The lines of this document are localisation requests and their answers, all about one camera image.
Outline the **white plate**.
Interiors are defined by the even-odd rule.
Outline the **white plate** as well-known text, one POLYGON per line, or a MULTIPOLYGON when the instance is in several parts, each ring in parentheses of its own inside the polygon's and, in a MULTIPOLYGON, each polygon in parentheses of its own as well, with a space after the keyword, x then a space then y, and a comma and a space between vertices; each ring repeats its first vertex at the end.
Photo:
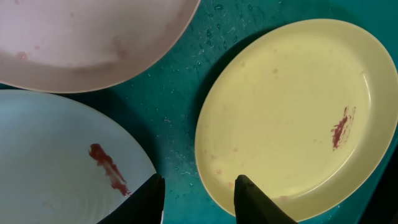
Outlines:
POLYGON ((159 61, 200 0, 1 0, 1 83, 82 93, 159 61))

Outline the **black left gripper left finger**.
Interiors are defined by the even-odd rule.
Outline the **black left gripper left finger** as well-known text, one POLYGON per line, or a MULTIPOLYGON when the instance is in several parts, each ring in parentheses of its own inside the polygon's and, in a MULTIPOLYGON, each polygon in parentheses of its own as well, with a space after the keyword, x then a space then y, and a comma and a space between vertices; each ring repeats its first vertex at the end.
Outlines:
POLYGON ((154 174, 98 224, 161 224, 164 199, 165 179, 154 174))

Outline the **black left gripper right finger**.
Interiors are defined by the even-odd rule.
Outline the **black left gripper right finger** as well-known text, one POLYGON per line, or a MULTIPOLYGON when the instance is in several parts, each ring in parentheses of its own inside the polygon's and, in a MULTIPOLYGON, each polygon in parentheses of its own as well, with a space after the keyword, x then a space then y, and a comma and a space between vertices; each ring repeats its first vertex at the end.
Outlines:
POLYGON ((237 224, 297 224, 246 175, 235 180, 234 210, 237 224))

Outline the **yellow plate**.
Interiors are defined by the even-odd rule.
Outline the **yellow plate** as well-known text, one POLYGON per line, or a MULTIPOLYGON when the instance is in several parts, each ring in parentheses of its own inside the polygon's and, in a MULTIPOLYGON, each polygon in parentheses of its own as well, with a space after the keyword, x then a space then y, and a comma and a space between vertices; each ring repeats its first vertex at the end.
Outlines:
POLYGON ((397 126, 397 69, 368 31, 310 19, 268 32, 221 72, 198 117, 195 160, 234 215, 248 176, 300 222, 337 206, 373 173, 397 126))

